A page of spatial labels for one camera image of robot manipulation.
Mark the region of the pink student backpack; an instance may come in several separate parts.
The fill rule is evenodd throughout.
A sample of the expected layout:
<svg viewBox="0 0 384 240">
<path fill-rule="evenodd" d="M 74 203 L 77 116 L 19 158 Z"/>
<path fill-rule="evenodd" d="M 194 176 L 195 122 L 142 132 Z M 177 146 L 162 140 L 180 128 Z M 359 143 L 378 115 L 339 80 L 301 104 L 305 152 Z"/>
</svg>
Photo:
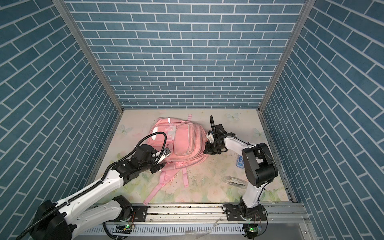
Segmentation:
<svg viewBox="0 0 384 240">
<path fill-rule="evenodd" d="M 153 189 L 143 204 L 147 205 L 162 187 L 171 182 L 181 172 L 185 188 L 189 187 L 188 167 L 198 165 L 208 158 L 204 154 L 207 132 L 191 121 L 177 118 L 158 118 L 151 133 L 164 132 L 167 135 L 166 148 L 171 154 L 160 162 L 159 184 Z"/>
</svg>

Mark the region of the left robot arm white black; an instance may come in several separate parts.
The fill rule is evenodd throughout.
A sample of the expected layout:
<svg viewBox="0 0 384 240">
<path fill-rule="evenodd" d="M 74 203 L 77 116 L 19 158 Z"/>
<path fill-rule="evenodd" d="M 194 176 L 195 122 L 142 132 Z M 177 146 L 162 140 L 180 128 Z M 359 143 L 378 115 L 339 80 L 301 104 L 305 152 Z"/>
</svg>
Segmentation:
<svg viewBox="0 0 384 240">
<path fill-rule="evenodd" d="M 132 226 L 136 214 L 132 204 L 123 196 L 96 208 L 91 206 L 140 173 L 147 170 L 156 173 L 165 166 L 164 159 L 170 154 L 171 150 L 165 143 L 157 151 L 139 141 L 129 154 L 110 164 L 100 179 L 55 203 L 46 201 L 41 204 L 33 223 L 17 239 L 30 234 L 34 240 L 72 240 L 84 231 L 111 220 Z"/>
</svg>

